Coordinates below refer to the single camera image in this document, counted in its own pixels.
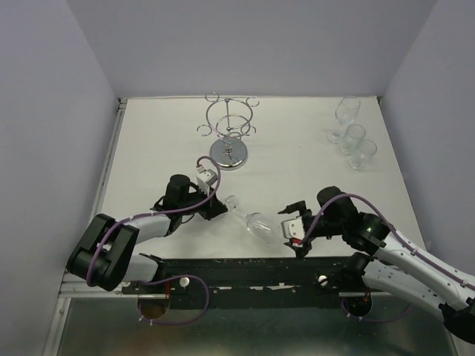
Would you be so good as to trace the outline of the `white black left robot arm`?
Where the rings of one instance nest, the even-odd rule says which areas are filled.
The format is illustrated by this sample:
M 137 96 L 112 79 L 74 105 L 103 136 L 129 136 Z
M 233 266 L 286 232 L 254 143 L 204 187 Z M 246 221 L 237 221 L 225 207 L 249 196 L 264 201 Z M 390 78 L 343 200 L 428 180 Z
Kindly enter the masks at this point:
M 151 210 L 133 217 L 116 220 L 97 214 L 85 229 L 68 258 L 67 272 L 83 279 L 88 286 L 112 291 L 122 282 L 139 281 L 149 293 L 164 285 L 160 258 L 134 256 L 137 244 L 173 234 L 186 217 L 200 215 L 205 220 L 228 211 L 215 189 L 220 178 L 211 169 L 201 171 L 196 182 L 183 174 L 170 177 L 165 195 Z

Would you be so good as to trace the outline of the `clear wine glass front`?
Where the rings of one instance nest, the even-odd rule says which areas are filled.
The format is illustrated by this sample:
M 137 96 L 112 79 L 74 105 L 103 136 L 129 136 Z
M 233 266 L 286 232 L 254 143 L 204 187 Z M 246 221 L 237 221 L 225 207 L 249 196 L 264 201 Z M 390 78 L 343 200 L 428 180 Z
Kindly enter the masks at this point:
M 349 165 L 352 169 L 362 171 L 375 156 L 378 147 L 371 139 L 362 139 L 350 157 Z

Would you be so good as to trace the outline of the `ribbed clear wine glass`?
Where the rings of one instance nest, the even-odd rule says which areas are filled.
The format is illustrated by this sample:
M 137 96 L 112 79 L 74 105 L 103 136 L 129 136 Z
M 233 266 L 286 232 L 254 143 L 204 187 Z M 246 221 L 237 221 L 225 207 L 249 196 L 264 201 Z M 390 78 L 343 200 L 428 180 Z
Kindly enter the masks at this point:
M 352 154 L 358 143 L 365 138 L 366 130 L 363 126 L 357 124 L 351 124 L 347 127 L 345 131 L 340 145 L 339 150 L 343 155 L 350 155 Z

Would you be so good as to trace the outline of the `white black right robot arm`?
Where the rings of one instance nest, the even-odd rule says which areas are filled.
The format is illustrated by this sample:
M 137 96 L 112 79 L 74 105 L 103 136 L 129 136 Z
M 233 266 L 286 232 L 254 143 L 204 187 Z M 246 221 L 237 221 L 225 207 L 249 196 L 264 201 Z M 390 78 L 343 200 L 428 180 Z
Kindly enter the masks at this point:
M 318 192 L 313 214 L 301 200 L 282 214 L 297 217 L 281 223 L 286 245 L 304 258 L 318 237 L 340 236 L 355 250 L 341 273 L 352 291 L 362 286 L 399 297 L 439 318 L 459 339 L 474 342 L 474 276 L 448 265 L 397 230 L 367 199 L 336 186 Z

